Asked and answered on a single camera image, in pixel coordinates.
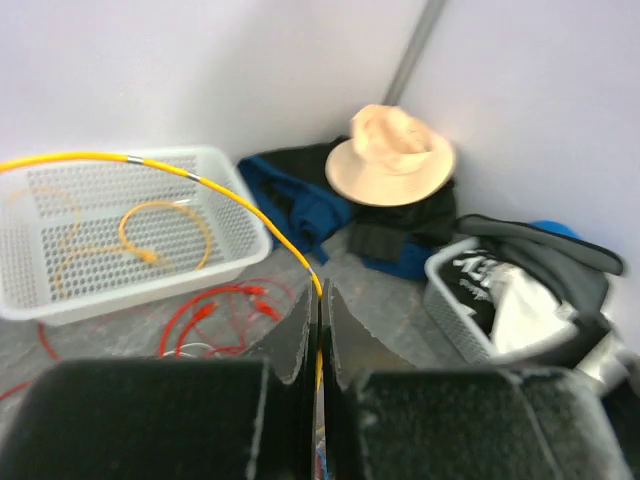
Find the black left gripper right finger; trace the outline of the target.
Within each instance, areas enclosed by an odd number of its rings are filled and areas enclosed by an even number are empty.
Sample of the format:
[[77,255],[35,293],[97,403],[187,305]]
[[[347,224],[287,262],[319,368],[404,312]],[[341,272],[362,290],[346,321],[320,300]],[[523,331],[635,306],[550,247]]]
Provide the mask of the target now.
[[633,448],[559,368],[419,369],[321,300],[326,458],[337,479],[629,479]]

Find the red ethernet cable large loop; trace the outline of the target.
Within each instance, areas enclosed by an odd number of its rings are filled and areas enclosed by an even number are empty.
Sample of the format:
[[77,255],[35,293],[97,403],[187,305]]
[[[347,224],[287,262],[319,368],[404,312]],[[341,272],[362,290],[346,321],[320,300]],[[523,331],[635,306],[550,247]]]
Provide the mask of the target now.
[[[214,334],[206,334],[200,324],[210,319],[226,300],[229,319]],[[203,348],[196,358],[239,355],[249,346],[248,334],[252,322],[258,318],[278,323],[284,318],[276,306],[277,300],[268,288],[242,283],[215,287],[198,294],[183,304],[164,327],[158,346],[159,357],[191,357],[189,348]]]

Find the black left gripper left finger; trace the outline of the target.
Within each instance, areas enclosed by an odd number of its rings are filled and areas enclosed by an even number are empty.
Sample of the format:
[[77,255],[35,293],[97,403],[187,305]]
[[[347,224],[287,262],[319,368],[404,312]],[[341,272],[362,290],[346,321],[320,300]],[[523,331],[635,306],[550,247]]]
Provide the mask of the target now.
[[319,302],[313,287],[245,353],[68,360],[28,389],[5,479],[310,479]]

